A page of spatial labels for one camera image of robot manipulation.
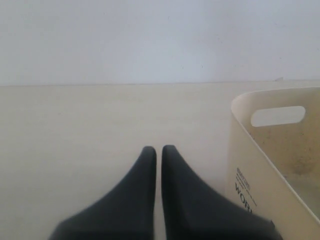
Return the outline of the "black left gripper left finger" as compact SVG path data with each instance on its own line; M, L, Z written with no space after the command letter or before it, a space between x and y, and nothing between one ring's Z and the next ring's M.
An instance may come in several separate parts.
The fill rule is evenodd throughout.
M51 240L153 240L157 154L145 146L124 178L105 196L63 220Z

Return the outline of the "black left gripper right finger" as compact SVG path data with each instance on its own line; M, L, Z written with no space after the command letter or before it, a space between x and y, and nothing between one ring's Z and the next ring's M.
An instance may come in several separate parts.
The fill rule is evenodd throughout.
M220 195L174 145L162 148L161 195L168 240L280 240L272 221Z

